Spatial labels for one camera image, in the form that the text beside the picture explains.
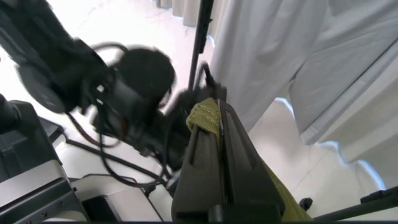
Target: white curtain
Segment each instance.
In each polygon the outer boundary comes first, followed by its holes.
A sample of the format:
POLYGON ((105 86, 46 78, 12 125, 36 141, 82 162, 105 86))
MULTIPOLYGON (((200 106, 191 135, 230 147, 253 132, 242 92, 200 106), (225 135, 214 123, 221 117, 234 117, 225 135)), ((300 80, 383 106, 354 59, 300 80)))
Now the white curtain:
POLYGON ((398 185, 397 26, 394 0, 230 0, 211 70, 247 131, 289 92, 304 143, 338 141, 388 188, 398 185))
MULTIPOLYGON (((212 22, 208 34, 217 42, 218 31, 230 0, 215 0, 211 11, 212 22)), ((156 0, 156 6, 164 9, 171 9, 173 16, 182 17, 185 26, 195 27, 198 21, 200 0, 156 0)))

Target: cylindrical black joint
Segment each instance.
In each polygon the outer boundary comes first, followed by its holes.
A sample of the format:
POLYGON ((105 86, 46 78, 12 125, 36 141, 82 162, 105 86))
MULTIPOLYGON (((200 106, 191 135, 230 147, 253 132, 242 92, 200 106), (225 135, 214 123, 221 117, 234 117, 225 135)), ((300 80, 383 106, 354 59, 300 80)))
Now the cylindrical black joint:
POLYGON ((0 94, 0 134, 11 131, 18 122, 16 110, 5 97, 0 94))

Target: yellow-green towel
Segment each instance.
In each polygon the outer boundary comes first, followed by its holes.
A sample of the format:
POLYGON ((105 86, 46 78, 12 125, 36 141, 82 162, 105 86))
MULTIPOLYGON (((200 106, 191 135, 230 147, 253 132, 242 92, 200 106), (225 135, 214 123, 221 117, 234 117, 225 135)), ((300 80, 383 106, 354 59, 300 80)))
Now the yellow-green towel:
MULTIPOLYGON (((187 118, 187 126, 192 131, 193 125, 197 125, 204 130, 215 133, 218 144, 220 145, 220 121, 221 113, 216 101, 208 98, 201 103, 197 103, 191 110, 187 118)), ((272 181, 274 182, 280 196, 285 202, 285 213, 282 221, 309 221, 311 217, 298 205, 292 194, 285 185, 278 179, 273 171, 264 163, 272 181)))

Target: olive green fabric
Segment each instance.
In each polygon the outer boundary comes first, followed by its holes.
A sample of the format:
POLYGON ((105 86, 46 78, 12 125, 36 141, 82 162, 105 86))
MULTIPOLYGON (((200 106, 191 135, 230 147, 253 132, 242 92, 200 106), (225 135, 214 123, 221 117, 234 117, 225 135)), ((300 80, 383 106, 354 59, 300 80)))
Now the olive green fabric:
MULTIPOLYGON (((204 130, 215 133, 217 141, 220 143, 220 119, 221 113, 214 99, 208 98, 201 103, 197 103, 191 110, 187 118, 187 126, 192 130, 193 125, 197 125, 204 130)), ((282 221, 309 221, 311 217, 298 205, 292 194, 285 185, 278 179, 273 171, 264 162, 272 181, 274 182, 280 196, 285 202, 285 213, 282 221)))

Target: white tile floor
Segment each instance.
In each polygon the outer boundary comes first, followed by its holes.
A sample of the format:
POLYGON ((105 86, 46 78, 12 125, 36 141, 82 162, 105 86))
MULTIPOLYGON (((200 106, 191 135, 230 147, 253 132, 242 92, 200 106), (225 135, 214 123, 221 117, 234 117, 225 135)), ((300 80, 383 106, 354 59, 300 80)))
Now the white tile floor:
MULTIPOLYGON (((88 44, 111 40, 126 45, 149 45, 162 50, 170 56, 177 72, 173 97, 187 86, 195 30, 184 27, 181 19, 172 17, 170 11, 157 9, 155 2, 150 0, 49 2, 67 30, 88 44)), ((201 59, 210 61, 212 52, 213 46, 208 41, 201 59)), ((109 61, 115 53, 116 51, 107 50, 101 52, 101 56, 109 61)), ((0 52, 3 59, 0 63, 3 76, 0 92, 9 100, 31 102, 39 115, 65 126, 73 139, 83 141, 65 116, 51 113, 26 93, 18 81, 13 63, 4 58, 4 54, 0 52)), ((86 129, 91 128, 88 124, 89 118, 76 113, 75 116, 86 129)), ((363 166, 341 163, 333 147, 325 144, 304 146, 299 139, 292 113, 283 101, 273 102, 249 135, 261 157, 297 200, 303 197, 314 199, 314 204, 308 211, 313 217, 358 204, 360 197, 377 190, 376 184, 363 166)), ((105 173, 96 156, 64 144, 59 145, 57 151, 70 177, 105 173)), ((159 170, 154 161, 141 157, 127 145, 109 150, 109 153, 147 169, 159 170)), ((117 164, 112 166, 122 175, 133 176, 138 181, 148 181, 147 177, 137 172, 117 164)), ((171 198, 161 189, 151 197, 156 201, 155 206, 160 213, 169 220, 171 198)))

